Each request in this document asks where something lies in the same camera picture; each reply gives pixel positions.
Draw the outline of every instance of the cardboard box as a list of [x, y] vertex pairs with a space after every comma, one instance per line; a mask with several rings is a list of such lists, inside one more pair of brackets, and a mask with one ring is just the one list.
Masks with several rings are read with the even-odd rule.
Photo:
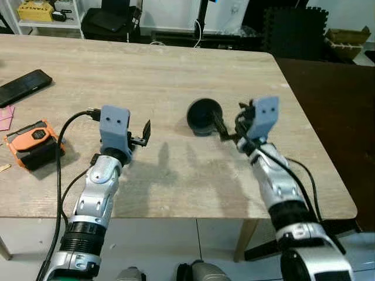
[[17, 12], [24, 20], [51, 22], [53, 8], [48, 2], [29, 0], [19, 5]]

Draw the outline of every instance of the dark brown table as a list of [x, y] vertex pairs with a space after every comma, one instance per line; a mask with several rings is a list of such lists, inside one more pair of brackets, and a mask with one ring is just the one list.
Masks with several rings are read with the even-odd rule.
[[357, 205], [357, 223], [374, 231], [375, 67], [277, 63]]

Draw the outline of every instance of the floor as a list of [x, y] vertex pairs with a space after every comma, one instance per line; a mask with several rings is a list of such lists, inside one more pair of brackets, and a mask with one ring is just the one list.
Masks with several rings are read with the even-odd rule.
[[[0, 219], [0, 235], [14, 254], [0, 258], [1, 280], [34, 280], [49, 247], [54, 220]], [[148, 280], [175, 280], [180, 263], [202, 258], [219, 266], [231, 280], [282, 280], [279, 256], [256, 262], [232, 261], [241, 220], [127, 219], [112, 220], [102, 250], [98, 281], [115, 281], [129, 266]], [[272, 238], [272, 226], [262, 221], [249, 246]], [[375, 280], [375, 233], [340, 238], [357, 281]]]

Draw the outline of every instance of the table leg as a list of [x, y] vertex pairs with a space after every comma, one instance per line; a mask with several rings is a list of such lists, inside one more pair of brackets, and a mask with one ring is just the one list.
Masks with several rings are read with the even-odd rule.
[[251, 237], [257, 228], [259, 220], [244, 220], [241, 227], [240, 237], [238, 238], [236, 250], [234, 252], [234, 262], [244, 259], [245, 249], [250, 242]]
[[9, 253], [1, 237], [0, 237], [0, 255], [2, 255], [2, 257], [6, 259], [7, 261], [12, 258], [12, 255]]

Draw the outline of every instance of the wood grain surface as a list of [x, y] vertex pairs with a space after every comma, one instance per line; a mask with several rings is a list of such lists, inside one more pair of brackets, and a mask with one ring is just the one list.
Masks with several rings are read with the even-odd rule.
[[[258, 183], [233, 143], [213, 135], [198, 138], [185, 115], [194, 100], [218, 101], [229, 129], [238, 102], [280, 97], [279, 121], [269, 141], [304, 162], [318, 185], [325, 218], [353, 218], [356, 207], [299, 106], [274, 58], [266, 53], [148, 46], [40, 36], [0, 36], [0, 84], [40, 68], [53, 77], [49, 88], [15, 104], [11, 132], [46, 118], [58, 133], [65, 121], [87, 107], [112, 104], [130, 109], [129, 129], [140, 134], [151, 120], [151, 138], [123, 171], [113, 217], [268, 218]], [[0, 132], [0, 137], [9, 132]], [[74, 121], [65, 135], [62, 183], [83, 171], [99, 151], [98, 122]], [[53, 163], [29, 173], [0, 146], [0, 217], [54, 217]], [[311, 185], [297, 166], [292, 166]], [[84, 186], [66, 198], [69, 214]]]

